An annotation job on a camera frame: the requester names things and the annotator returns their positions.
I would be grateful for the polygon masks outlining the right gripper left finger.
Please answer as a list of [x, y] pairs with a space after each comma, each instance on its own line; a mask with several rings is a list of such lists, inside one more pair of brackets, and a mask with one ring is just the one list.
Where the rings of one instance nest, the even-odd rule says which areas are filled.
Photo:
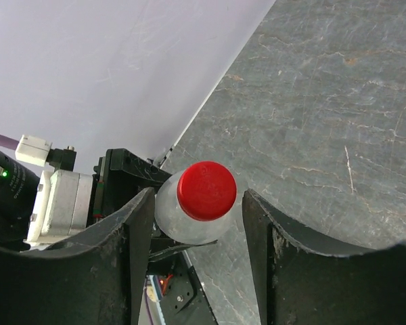
[[0, 324], [137, 324], [154, 191], [43, 250], [0, 248]]

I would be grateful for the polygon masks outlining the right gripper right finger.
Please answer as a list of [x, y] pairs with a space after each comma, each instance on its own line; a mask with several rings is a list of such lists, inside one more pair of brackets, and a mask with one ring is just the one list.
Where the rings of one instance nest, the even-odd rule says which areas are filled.
[[242, 217], [262, 324], [406, 324], [406, 240], [349, 244], [254, 190], [244, 193]]

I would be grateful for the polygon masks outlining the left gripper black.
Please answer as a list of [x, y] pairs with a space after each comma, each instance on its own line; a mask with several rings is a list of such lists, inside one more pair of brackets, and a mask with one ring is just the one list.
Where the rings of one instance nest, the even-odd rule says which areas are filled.
[[[93, 170], [88, 223], [97, 223], [118, 211], [144, 188], [159, 190], [171, 176], [124, 148], [107, 150]], [[155, 263], [193, 247], [216, 243], [217, 240], [206, 244], [184, 244], [169, 237], [155, 237], [151, 241], [148, 261]]]

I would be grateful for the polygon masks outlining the red label water bottle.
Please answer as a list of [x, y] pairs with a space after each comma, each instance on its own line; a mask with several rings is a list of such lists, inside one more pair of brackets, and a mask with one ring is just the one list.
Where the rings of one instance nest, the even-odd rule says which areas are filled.
[[155, 222], [169, 238], [190, 245], [203, 245], [218, 240], [233, 225], [231, 211], [213, 221], [190, 217], [180, 206], [177, 186], [183, 172], [172, 175], [155, 197]]

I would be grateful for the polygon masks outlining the red bottle cap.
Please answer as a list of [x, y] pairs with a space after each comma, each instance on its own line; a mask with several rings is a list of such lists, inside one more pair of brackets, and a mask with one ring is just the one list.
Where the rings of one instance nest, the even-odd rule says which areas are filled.
[[237, 196], [231, 172], [213, 161], [188, 167], [177, 184], [177, 199], [188, 216], [197, 221], [214, 221], [227, 214]]

